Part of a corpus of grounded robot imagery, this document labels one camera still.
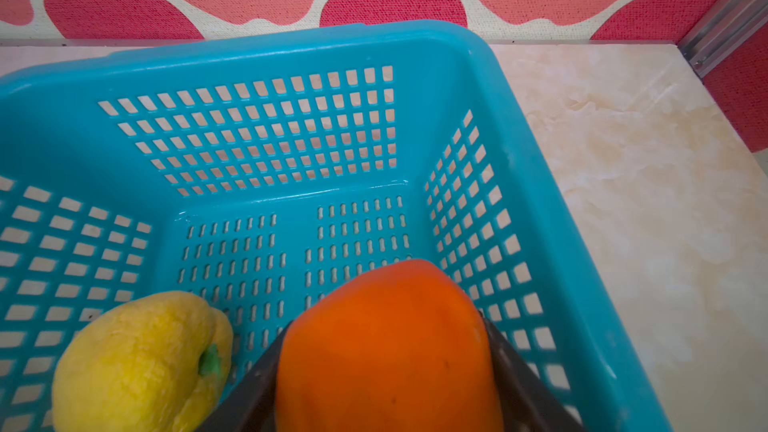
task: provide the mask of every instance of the basket bottom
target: basket bottom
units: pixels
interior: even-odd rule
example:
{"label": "basket bottom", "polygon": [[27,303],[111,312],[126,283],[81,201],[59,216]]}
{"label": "basket bottom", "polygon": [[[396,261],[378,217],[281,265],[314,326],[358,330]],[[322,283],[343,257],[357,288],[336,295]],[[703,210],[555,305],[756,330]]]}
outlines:
{"label": "basket bottom", "polygon": [[216,207],[167,228],[149,293],[185,290],[234,328],[225,396],[301,312],[364,272],[430,258],[418,191],[408,184]]}

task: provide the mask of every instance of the citron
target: citron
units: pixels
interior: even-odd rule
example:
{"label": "citron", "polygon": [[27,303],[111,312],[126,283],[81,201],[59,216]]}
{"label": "citron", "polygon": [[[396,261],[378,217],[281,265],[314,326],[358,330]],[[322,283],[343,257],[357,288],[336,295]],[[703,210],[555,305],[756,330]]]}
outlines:
{"label": "citron", "polygon": [[57,432],[186,432],[230,370],[232,326],[187,292],[116,307],[75,337],[54,373]]}

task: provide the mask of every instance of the marble countertop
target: marble countertop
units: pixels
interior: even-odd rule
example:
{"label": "marble countertop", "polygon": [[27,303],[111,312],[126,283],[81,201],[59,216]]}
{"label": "marble countertop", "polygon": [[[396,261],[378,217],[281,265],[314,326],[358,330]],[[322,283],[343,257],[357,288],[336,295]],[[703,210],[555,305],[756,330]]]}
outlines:
{"label": "marble countertop", "polygon": [[492,47],[673,427],[763,428],[768,177],[722,111],[673,45]]}

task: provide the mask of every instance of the lemon stem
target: lemon stem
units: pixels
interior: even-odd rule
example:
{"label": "lemon stem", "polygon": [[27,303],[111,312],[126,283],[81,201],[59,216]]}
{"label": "lemon stem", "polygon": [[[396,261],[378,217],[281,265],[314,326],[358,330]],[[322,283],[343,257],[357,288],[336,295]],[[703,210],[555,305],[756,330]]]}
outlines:
{"label": "lemon stem", "polygon": [[197,361],[197,373],[199,375],[214,374],[221,376],[221,359],[219,358],[219,348],[212,344],[203,350],[200,360]]}

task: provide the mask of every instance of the metal frame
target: metal frame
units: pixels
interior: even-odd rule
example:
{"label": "metal frame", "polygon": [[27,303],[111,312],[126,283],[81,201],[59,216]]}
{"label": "metal frame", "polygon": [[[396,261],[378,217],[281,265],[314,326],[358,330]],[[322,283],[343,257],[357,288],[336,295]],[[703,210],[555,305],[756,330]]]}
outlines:
{"label": "metal frame", "polygon": [[768,0],[718,0],[678,47],[704,77],[766,23]]}

